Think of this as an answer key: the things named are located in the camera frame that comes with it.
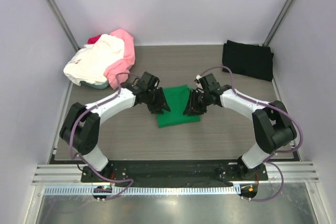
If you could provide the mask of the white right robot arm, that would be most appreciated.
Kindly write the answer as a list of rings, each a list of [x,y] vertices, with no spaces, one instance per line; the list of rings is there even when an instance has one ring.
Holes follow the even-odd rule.
[[[278,100],[264,102],[237,91],[230,85],[221,86],[213,74],[197,76],[197,88],[190,91],[184,115],[202,115],[209,105],[231,109],[253,123],[256,143],[237,159],[236,171],[241,179],[252,179],[261,164],[278,149],[297,137],[293,122],[284,104]]]

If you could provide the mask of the green t-shirt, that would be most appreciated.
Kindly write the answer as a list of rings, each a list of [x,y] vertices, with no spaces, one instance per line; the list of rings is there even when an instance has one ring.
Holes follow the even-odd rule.
[[[170,87],[163,89],[169,111],[157,115],[157,124],[159,128],[180,125],[184,123],[194,123],[201,120],[200,116],[184,115],[191,89],[187,85]]]

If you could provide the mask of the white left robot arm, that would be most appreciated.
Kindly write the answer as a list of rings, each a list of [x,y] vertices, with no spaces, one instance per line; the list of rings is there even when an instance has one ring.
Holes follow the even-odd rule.
[[[116,114],[138,104],[145,104],[151,114],[170,112],[158,77],[144,72],[133,82],[121,83],[116,75],[117,90],[99,101],[83,105],[74,103],[63,122],[59,136],[70,147],[70,156],[76,155],[93,170],[98,180],[105,182],[112,174],[109,160],[98,147],[100,126]]]

